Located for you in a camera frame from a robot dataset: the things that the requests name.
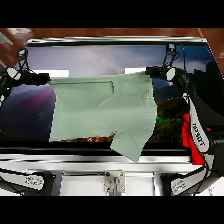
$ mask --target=red cloth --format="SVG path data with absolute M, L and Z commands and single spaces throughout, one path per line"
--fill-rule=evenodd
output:
M 182 123 L 183 146 L 191 148 L 193 165 L 203 165 L 204 160 L 201 157 L 199 151 L 197 150 L 191 136 L 190 115 L 185 114 L 184 119 L 185 119 L 185 122 Z

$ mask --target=wooden floor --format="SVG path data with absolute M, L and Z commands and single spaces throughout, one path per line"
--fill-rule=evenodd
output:
M 193 36 L 206 37 L 224 74 L 224 28 L 0 28 L 13 45 L 0 44 L 0 60 L 14 66 L 17 50 L 31 38 L 69 36 Z

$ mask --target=folded fabric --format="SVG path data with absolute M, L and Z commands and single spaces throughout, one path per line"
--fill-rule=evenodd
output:
M 137 162 L 151 137 L 157 115 L 152 79 L 144 72 L 55 79 L 50 141 L 107 137 L 111 148 Z

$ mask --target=metal bracket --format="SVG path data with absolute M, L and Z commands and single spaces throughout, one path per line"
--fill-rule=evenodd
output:
M 106 172 L 104 185 L 107 196 L 124 196 L 126 192 L 124 171 Z

